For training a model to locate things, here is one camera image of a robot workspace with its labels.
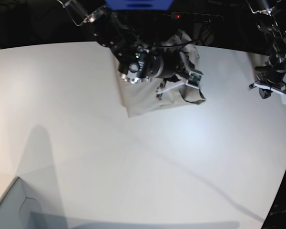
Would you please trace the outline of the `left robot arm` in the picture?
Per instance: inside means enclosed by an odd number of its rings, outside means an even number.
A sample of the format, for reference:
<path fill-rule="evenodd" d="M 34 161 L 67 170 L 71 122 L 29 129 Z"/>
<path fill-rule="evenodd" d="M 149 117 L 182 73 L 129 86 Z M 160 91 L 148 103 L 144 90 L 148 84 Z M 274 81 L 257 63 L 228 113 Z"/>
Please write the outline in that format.
<path fill-rule="evenodd" d="M 255 81 L 249 89 L 257 88 L 262 99 L 276 93 L 286 105 L 286 0 L 248 0 L 247 4 L 259 17 L 258 30 L 270 41 L 269 57 L 255 67 Z"/>

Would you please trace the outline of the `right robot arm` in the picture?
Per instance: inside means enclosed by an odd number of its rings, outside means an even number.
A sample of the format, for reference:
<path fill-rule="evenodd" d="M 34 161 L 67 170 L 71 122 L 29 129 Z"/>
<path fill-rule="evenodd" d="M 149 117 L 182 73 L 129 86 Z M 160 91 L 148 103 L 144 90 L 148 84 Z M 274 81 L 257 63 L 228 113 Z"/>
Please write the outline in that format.
<path fill-rule="evenodd" d="M 120 77 L 129 83 L 161 78 L 175 87 L 193 83 L 186 34 L 193 20 L 172 10 L 170 0 L 62 0 L 61 6 L 78 27 L 91 25 L 95 40 L 110 49 Z"/>

